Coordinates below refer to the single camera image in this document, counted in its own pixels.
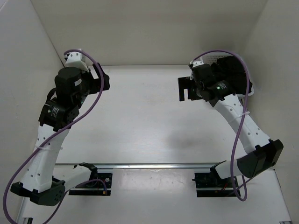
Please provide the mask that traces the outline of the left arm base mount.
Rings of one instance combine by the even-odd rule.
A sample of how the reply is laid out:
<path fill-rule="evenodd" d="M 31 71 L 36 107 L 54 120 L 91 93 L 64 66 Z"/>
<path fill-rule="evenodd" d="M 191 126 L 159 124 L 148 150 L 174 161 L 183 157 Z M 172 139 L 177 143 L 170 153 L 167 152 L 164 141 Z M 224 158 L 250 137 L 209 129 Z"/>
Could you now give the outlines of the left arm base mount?
<path fill-rule="evenodd" d="M 112 169 L 99 169 L 95 178 L 102 180 L 106 188 L 101 181 L 93 181 L 86 184 L 78 185 L 69 190 L 68 195 L 71 196 L 111 196 L 113 170 Z"/>

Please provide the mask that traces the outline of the black trousers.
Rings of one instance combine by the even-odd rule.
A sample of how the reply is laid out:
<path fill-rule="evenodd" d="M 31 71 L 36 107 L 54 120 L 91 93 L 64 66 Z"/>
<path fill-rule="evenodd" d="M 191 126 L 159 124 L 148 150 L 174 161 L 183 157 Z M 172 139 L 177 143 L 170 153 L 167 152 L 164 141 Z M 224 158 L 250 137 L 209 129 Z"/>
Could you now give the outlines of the black trousers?
<path fill-rule="evenodd" d="M 211 64 L 211 69 L 217 82 L 226 81 L 236 94 L 245 95 L 247 88 L 246 74 L 244 67 L 236 57 L 219 58 Z"/>

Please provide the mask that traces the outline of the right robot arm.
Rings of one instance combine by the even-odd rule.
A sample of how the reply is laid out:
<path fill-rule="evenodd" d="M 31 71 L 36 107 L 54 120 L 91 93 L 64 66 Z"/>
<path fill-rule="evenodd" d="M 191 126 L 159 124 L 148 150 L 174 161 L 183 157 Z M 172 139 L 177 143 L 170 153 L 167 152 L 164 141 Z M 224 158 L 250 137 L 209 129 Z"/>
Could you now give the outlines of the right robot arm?
<path fill-rule="evenodd" d="M 208 182 L 219 187 L 232 174 L 253 178 L 275 166 L 284 146 L 280 140 L 272 140 L 265 134 L 240 102 L 240 97 L 251 93 L 252 87 L 243 66 L 221 67 L 217 63 L 193 61 L 189 67 L 191 75 L 178 79 L 179 100 L 184 101 L 184 90 L 187 90 L 189 100 L 208 102 L 233 129 L 246 153 L 241 158 L 232 157 L 211 167 Z"/>

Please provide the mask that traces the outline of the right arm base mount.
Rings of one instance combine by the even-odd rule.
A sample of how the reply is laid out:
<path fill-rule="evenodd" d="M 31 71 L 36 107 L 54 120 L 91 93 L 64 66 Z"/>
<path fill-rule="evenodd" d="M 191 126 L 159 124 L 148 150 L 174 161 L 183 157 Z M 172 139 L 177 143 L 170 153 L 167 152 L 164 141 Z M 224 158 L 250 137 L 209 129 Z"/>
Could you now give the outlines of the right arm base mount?
<path fill-rule="evenodd" d="M 194 173 L 197 198 L 236 197 L 231 178 L 216 180 L 210 173 Z"/>

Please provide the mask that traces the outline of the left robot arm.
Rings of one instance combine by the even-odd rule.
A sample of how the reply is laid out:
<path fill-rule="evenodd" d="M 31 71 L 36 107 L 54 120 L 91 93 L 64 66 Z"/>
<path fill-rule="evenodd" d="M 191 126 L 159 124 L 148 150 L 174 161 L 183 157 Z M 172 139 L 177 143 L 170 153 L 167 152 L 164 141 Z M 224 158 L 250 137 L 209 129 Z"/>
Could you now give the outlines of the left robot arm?
<path fill-rule="evenodd" d="M 74 166 L 66 176 L 58 178 L 53 175 L 62 143 L 70 130 L 68 124 L 79 116 L 88 95 L 99 93 L 101 88 L 105 91 L 110 88 L 110 77 L 100 64 L 93 64 L 93 68 L 103 78 L 94 78 L 90 70 L 76 67 L 62 68 L 55 76 L 55 87 L 49 91 L 38 120 L 38 152 L 31 159 L 23 178 L 12 184 L 12 193 L 27 197 L 38 205 L 55 206 L 71 188 L 82 184 L 88 187 L 96 185 L 97 168 L 86 162 Z"/>

